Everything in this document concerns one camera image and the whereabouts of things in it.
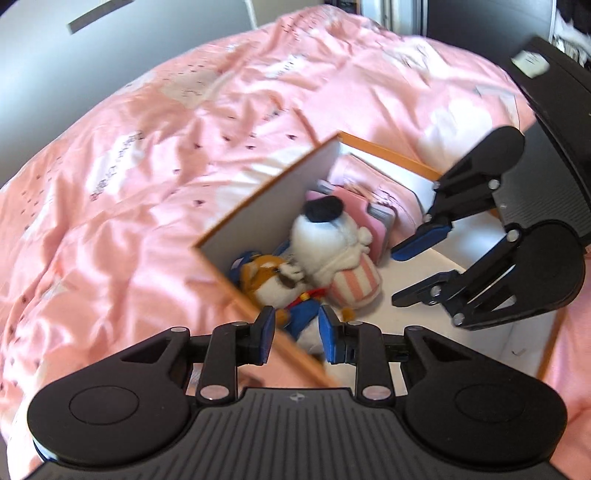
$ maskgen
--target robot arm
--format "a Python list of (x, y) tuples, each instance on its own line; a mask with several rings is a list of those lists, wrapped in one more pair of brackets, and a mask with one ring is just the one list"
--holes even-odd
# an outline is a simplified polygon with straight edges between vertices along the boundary
[(505, 238), (465, 273), (394, 294), (394, 306), (440, 303), (454, 325), (476, 330), (558, 309), (579, 293), (591, 242), (591, 76), (542, 39), (525, 49), (550, 63), (534, 79), (508, 69), (538, 123), (525, 136), (493, 131), (446, 172), (423, 225), (392, 257), (408, 260), (444, 240), (454, 221), (493, 208)]
[[(270, 307), (212, 335), (175, 327), (35, 396), (27, 420), (45, 463), (29, 479), (564, 479), (548, 459), (566, 408), (544, 383), (420, 326), (383, 335), (326, 306), (319, 325), (327, 360), (356, 367), (354, 395), (237, 396), (236, 367), (267, 359)], [(389, 362), (408, 395), (395, 395)]]

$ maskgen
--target red plush collar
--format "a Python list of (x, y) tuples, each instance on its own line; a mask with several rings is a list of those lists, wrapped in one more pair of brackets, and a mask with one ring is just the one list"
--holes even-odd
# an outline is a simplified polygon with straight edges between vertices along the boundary
[(326, 296), (326, 288), (314, 288), (312, 290), (305, 291), (299, 297), (297, 297), (294, 301), (292, 301), (286, 309), (290, 309), (299, 305), (303, 301), (310, 300), (310, 299), (321, 299)]

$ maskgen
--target stuffed animal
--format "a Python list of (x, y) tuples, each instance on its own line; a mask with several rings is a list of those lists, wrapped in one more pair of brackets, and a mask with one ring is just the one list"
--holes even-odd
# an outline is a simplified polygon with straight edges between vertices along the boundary
[(306, 202), (291, 230), (291, 252), (312, 285), (353, 309), (381, 290), (382, 278), (368, 256), (371, 241), (370, 231), (358, 228), (334, 196)]
[(234, 262), (230, 279), (257, 307), (274, 307), (275, 322), (279, 327), (285, 326), (290, 319), (285, 308), (307, 290), (300, 267), (281, 257), (256, 251), (246, 252)]
[[(309, 288), (302, 269), (287, 260), (260, 252), (245, 252), (230, 269), (234, 285), (259, 308), (275, 308), (275, 322), (312, 355), (323, 353), (318, 330), (318, 311), (326, 295), (324, 288)], [(348, 321), (354, 314), (341, 312)]]

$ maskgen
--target white plush dog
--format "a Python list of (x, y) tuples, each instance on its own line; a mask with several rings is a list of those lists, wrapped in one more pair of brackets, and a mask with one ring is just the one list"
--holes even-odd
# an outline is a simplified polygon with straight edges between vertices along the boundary
[(362, 307), (379, 294), (382, 279), (367, 255), (371, 242), (370, 231), (358, 228), (334, 196), (306, 202), (291, 231), (295, 260), (341, 307)]

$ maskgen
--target small logo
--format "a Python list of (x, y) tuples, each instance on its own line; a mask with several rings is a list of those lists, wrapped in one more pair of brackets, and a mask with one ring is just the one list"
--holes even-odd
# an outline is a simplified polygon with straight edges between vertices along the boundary
[(290, 400), (293, 400), (295, 403), (299, 403), (305, 399), (305, 395), (302, 395), (300, 392), (292, 393), (290, 395)]

